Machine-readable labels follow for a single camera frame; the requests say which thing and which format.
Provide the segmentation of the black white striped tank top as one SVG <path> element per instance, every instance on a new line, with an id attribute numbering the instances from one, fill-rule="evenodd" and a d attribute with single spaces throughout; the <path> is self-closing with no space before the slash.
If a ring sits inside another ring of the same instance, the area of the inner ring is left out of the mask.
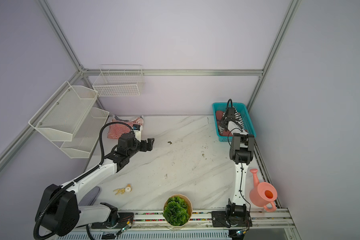
<path id="1" fill-rule="evenodd" d="M 226 128 L 226 129 L 224 128 L 224 129 L 225 129 L 226 131 L 229 131 L 228 126 L 231 125 L 231 127 L 239 128 L 239 129 L 241 129 L 242 132 L 248 134 L 249 131 L 248 131 L 247 129 L 245 129 L 242 116 L 241 116 L 240 113 L 238 113 L 237 111 L 236 111 L 236 118 L 237 118 L 237 120 L 239 120 L 239 121 L 242 122 L 242 124 L 243 124 L 243 127 L 242 127 L 242 128 L 237 124 L 237 122 L 228 122 L 228 123 L 227 123 L 227 128 Z"/>

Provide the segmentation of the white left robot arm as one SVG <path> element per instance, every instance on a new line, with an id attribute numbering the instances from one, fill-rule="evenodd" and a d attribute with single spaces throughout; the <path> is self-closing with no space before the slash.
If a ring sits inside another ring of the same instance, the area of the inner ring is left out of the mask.
<path id="1" fill-rule="evenodd" d="M 103 139 L 99 139 L 101 160 L 92 169 L 61 185 L 48 186 L 42 195 L 33 229 L 36 240 L 46 240 L 54 235 L 67 235 L 77 227 L 88 228 L 90 224 L 102 223 L 114 228 L 119 220 L 118 208 L 108 203 L 80 206 L 80 201 L 106 178 L 118 173 L 138 152 L 153 149 L 155 140 L 141 140 L 136 130 L 122 134 L 118 144 L 105 154 Z"/>

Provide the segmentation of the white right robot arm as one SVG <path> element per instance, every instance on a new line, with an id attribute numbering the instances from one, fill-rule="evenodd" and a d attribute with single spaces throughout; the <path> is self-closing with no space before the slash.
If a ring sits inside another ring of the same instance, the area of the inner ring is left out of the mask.
<path id="1" fill-rule="evenodd" d="M 219 131 L 227 138 L 229 158 L 234 164 L 233 194 L 226 205 L 226 225 L 228 227 L 243 226 L 249 229 L 251 223 L 251 204 L 245 197 L 246 174 L 254 158 L 255 135 L 246 117 L 231 99 L 227 101 L 225 110 L 217 117 Z"/>

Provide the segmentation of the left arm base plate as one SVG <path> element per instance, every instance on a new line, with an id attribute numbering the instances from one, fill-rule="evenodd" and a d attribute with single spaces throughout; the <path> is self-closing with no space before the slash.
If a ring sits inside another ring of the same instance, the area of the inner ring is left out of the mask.
<path id="1" fill-rule="evenodd" d="M 127 222 L 132 222 L 135 214 L 132 212 L 118 212 L 118 218 L 115 223 L 109 224 L 108 222 L 93 223 L 92 229 L 122 229 L 127 225 Z"/>

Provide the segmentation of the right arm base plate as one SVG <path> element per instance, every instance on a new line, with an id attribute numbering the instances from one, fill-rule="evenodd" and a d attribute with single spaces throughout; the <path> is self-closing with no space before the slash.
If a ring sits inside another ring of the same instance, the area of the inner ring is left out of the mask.
<path id="1" fill-rule="evenodd" d="M 238 213 L 235 212 L 233 215 L 227 215 L 224 211 L 212 211 L 212 223 L 213 227 L 225 227 L 225 228 L 234 228 L 234 227 L 252 227 L 252 218 L 250 213 Z"/>

